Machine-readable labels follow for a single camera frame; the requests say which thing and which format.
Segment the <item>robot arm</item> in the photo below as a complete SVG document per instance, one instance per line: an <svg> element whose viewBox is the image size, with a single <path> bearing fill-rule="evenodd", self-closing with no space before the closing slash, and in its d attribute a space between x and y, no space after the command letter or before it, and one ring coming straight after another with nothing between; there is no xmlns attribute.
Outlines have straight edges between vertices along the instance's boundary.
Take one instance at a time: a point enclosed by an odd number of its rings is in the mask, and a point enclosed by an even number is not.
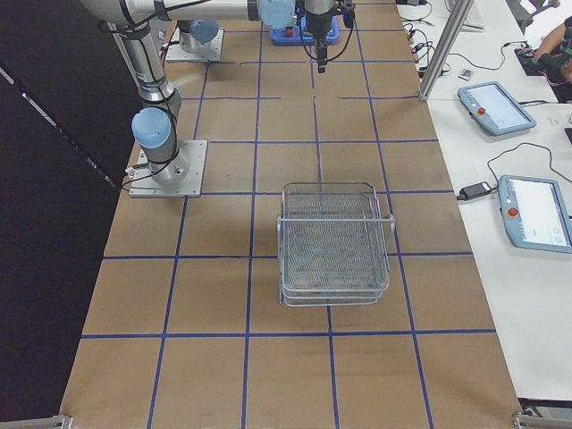
<svg viewBox="0 0 572 429"><path fill-rule="evenodd" d="M333 17L342 16L348 29L355 24L355 5L350 1L86 1L83 5L100 19L103 32L121 40L144 106L133 117L131 129L145 164L127 183L130 195L139 198L199 196L207 150L204 140L177 136L181 94L165 76L151 20L176 21L187 38L202 44L218 35L219 20L262 21L271 29L304 24L320 72L331 61L327 35Z"/></svg>
<svg viewBox="0 0 572 429"><path fill-rule="evenodd" d="M220 29L216 20L178 21L179 45L182 50L197 53L214 40Z"/></svg>

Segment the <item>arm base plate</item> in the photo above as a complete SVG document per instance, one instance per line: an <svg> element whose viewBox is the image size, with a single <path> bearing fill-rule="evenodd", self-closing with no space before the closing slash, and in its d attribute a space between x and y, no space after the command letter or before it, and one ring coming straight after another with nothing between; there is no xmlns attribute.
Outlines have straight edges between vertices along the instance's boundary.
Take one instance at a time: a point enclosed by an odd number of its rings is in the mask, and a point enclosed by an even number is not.
<svg viewBox="0 0 572 429"><path fill-rule="evenodd" d="M206 165L208 142L206 140L179 140L179 153L162 170L153 164L150 170L147 155L140 149L138 164L142 168L133 172L133 182L128 185L132 198L198 198Z"/></svg>
<svg viewBox="0 0 572 429"><path fill-rule="evenodd" d="M166 48L167 62L187 63L216 63L220 61L223 51L224 29L220 28L217 35L206 43L200 43L189 33L177 29L171 44Z"/></svg>

